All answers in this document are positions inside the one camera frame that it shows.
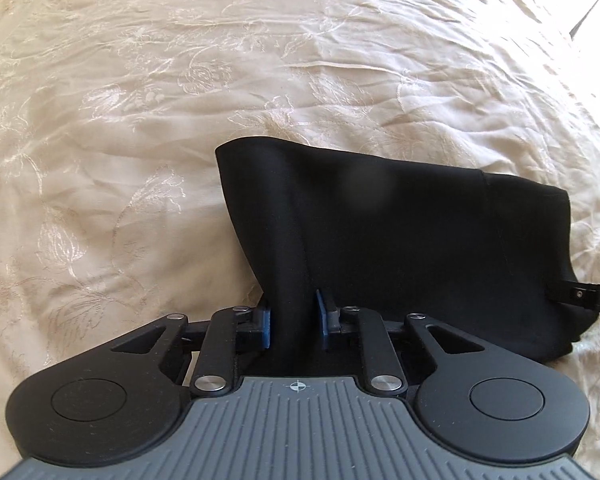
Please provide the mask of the black pants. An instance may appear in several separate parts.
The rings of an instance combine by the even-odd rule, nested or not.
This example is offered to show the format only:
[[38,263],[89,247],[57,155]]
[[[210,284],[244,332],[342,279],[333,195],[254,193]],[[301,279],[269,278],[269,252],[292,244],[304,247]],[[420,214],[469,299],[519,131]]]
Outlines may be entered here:
[[420,312],[538,362],[596,321],[558,298],[574,280],[561,188],[274,138],[215,157],[278,370],[320,348],[324,296],[388,321]]

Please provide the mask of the cream embroidered bedspread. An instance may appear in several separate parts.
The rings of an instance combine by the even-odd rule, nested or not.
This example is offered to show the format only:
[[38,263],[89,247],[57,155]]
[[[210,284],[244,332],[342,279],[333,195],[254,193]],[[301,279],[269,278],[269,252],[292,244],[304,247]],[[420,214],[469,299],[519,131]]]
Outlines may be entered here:
[[542,0],[0,2],[0,477],[24,378],[260,288],[216,147],[275,136],[564,188],[600,283],[600,110]]

